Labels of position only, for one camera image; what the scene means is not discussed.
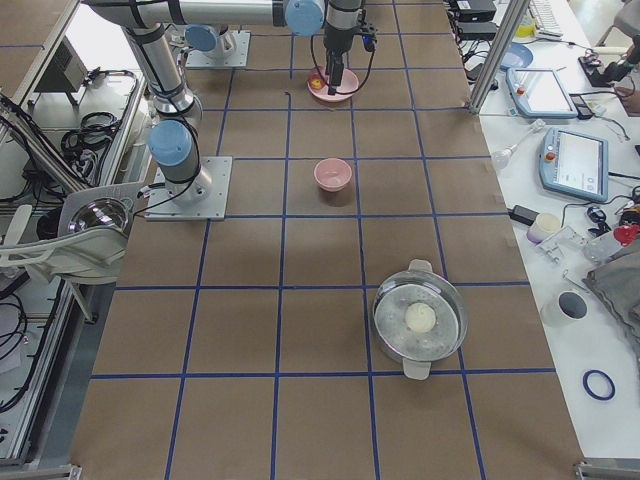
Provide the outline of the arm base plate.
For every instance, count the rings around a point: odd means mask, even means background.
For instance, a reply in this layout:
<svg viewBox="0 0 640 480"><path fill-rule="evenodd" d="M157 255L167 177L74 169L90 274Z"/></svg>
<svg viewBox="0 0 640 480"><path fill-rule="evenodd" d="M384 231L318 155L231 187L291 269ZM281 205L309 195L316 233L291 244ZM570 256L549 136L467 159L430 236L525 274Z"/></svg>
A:
<svg viewBox="0 0 640 480"><path fill-rule="evenodd" d="M204 156L200 173L189 189L178 196L185 184L166 183L160 168L154 181L164 186L152 189L143 212L149 221L223 220L226 212L233 158Z"/></svg>
<svg viewBox="0 0 640 480"><path fill-rule="evenodd" d="M190 25L185 40L190 48L186 68L192 70L244 68L251 33L227 30L217 33L206 25Z"/></svg>

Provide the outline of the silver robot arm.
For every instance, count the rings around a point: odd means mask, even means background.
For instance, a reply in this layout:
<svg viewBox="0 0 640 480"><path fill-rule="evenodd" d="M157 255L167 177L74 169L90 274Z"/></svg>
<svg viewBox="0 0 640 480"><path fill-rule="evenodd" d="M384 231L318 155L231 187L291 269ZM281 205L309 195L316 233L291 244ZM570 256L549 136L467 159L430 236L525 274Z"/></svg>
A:
<svg viewBox="0 0 640 480"><path fill-rule="evenodd" d="M323 32L325 69L318 75L330 96L343 95L344 55L356 36L370 54L376 29L366 20L362 1L171 1L169 21L178 25L239 23L288 27L298 36Z"/></svg>
<svg viewBox="0 0 640 480"><path fill-rule="evenodd" d="M153 94L159 122L147 145L164 186L143 210L151 219L212 218L213 177L201 159L202 104L190 90L165 37L165 25L186 26L186 1L87 1L101 18L121 27Z"/></svg>

